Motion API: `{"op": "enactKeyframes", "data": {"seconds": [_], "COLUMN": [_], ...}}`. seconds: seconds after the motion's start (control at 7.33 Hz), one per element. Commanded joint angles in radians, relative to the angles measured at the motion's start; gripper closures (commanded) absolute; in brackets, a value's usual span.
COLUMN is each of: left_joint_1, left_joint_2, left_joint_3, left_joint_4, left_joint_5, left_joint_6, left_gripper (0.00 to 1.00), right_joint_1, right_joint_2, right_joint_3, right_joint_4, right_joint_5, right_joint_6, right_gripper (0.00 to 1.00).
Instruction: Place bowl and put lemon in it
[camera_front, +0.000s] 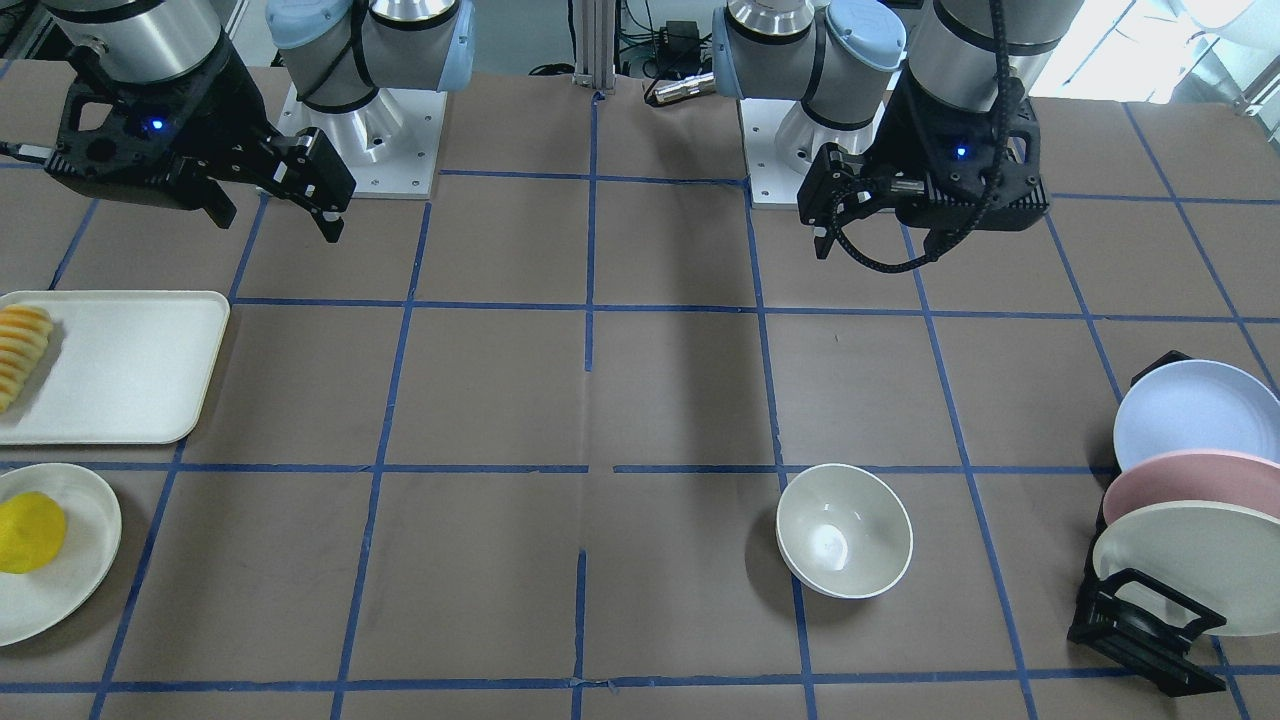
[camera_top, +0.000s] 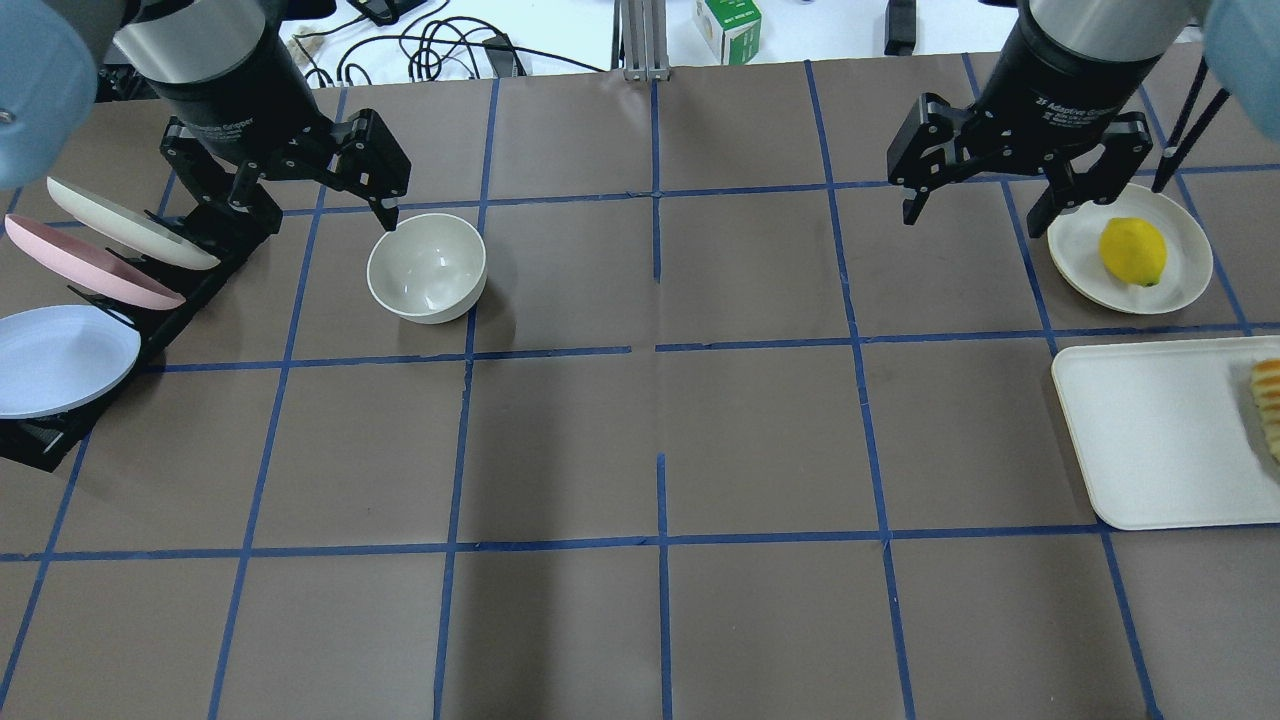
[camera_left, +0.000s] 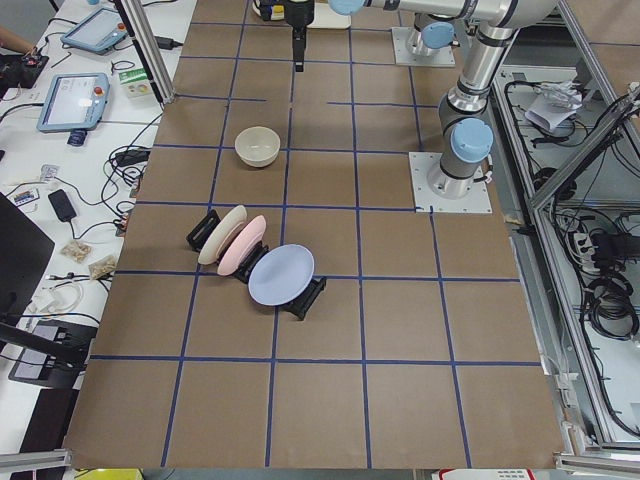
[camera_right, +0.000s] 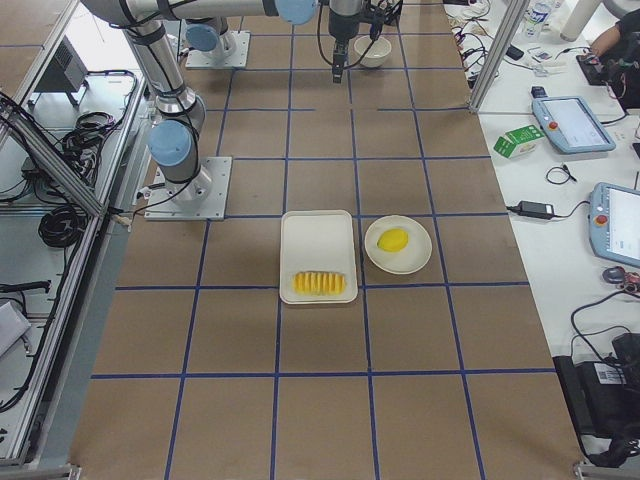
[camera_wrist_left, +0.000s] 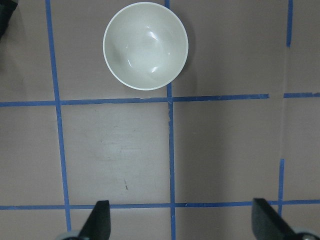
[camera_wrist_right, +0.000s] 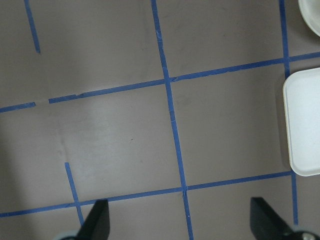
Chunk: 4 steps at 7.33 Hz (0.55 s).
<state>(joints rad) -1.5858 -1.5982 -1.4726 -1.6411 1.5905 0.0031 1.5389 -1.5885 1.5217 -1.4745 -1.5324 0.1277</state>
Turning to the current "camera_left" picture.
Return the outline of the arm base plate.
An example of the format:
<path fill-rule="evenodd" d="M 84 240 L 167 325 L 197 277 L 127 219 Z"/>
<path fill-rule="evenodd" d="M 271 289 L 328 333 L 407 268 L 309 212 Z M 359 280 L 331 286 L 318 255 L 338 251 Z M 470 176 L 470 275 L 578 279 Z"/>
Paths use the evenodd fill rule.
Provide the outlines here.
<path fill-rule="evenodd" d="M 481 168 L 463 180 L 448 177 L 441 169 L 439 152 L 410 152 L 409 164 L 414 209 L 417 213 L 492 214 L 487 183 Z"/>
<path fill-rule="evenodd" d="M 454 31 L 449 24 L 431 24 L 424 31 L 418 31 L 414 27 L 393 27 L 391 35 L 396 65 L 439 68 L 455 66 L 451 47 Z"/>

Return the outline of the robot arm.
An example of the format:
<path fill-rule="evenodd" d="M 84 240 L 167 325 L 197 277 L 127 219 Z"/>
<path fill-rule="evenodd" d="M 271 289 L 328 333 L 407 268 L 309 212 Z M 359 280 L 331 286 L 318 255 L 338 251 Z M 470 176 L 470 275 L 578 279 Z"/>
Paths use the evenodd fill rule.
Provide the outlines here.
<path fill-rule="evenodd" d="M 261 15 L 270 19 L 281 5 L 284 21 L 292 28 L 293 61 L 297 72 L 304 70 L 308 29 L 346 30 L 351 17 L 366 5 L 365 1 L 327 1 L 315 6 L 315 1 L 273 1 L 272 7 L 263 1 Z M 455 28 L 452 20 L 416 14 L 409 27 L 391 29 L 394 60 L 402 66 L 453 67 L 452 43 Z"/>
<path fill-rule="evenodd" d="M 442 97 L 439 118 L 445 148 L 427 180 L 442 198 L 457 200 L 468 194 L 476 169 L 489 155 L 494 134 L 480 118 L 498 67 L 520 29 L 544 19 L 555 1 L 331 1 L 340 15 L 364 7 L 407 10 L 480 22 L 457 83 Z"/>

